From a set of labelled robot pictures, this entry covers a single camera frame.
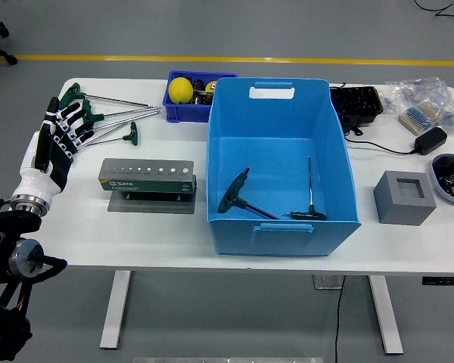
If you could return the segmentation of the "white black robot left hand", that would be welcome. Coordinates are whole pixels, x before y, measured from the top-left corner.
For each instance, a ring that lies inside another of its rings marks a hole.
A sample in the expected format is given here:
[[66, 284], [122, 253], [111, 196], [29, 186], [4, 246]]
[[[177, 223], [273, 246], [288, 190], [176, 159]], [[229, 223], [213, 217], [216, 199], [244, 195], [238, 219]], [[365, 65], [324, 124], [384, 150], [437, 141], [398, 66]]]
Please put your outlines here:
[[86, 111], [76, 102], [62, 107], [53, 97], [39, 131], [35, 132], [20, 166], [21, 181], [11, 197], [11, 208], [45, 215], [55, 195], [66, 186], [73, 155], [93, 136], [92, 122], [72, 125]]

